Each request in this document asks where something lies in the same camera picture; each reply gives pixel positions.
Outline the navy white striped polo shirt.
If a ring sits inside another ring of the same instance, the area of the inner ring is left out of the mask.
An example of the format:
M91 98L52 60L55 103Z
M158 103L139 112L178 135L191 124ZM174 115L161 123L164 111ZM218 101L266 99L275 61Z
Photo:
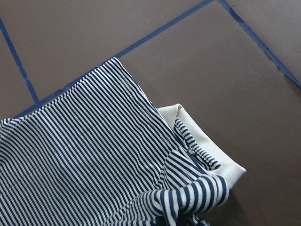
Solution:
M205 226L245 169L112 58L0 122L3 226Z

